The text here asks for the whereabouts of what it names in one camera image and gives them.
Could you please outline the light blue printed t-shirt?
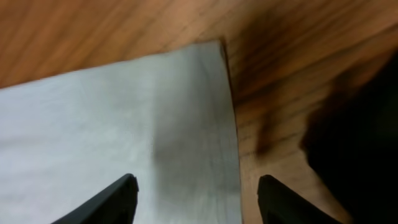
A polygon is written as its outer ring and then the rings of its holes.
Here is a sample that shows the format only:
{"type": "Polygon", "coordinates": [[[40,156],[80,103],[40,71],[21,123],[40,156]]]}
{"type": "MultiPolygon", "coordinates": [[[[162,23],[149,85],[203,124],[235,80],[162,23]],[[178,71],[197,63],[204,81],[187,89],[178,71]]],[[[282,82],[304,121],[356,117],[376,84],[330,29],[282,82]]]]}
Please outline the light blue printed t-shirt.
{"type": "Polygon", "coordinates": [[[52,223],[128,173],[136,223],[241,223],[219,41],[1,90],[2,223],[52,223]]]}

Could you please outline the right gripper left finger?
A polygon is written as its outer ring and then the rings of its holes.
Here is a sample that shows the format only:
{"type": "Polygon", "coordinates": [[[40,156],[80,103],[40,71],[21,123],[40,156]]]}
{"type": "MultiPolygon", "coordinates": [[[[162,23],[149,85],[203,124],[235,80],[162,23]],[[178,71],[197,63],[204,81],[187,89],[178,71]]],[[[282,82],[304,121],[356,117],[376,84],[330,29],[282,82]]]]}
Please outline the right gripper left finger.
{"type": "Polygon", "coordinates": [[[138,192],[136,177],[125,174],[53,224],[132,224],[138,192]]]}

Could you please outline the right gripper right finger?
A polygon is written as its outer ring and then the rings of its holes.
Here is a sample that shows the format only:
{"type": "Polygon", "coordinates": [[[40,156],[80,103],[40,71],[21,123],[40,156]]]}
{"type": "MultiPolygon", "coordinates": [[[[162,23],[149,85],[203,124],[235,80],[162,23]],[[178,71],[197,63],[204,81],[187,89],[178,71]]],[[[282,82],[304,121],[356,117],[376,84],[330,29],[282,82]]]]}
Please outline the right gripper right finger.
{"type": "Polygon", "coordinates": [[[271,175],[260,177],[257,202],[265,224],[339,224],[271,175]]]}

